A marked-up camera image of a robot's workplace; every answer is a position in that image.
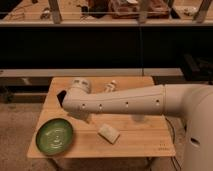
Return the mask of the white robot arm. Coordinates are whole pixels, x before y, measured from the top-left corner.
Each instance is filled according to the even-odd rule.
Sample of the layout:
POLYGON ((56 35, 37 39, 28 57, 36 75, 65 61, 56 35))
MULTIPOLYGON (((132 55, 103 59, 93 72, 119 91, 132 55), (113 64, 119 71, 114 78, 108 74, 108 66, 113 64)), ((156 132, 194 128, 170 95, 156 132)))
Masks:
POLYGON ((164 84, 94 94, 87 79, 75 78, 57 98, 74 117, 90 113, 185 117, 182 171, 213 171, 213 85, 164 84))

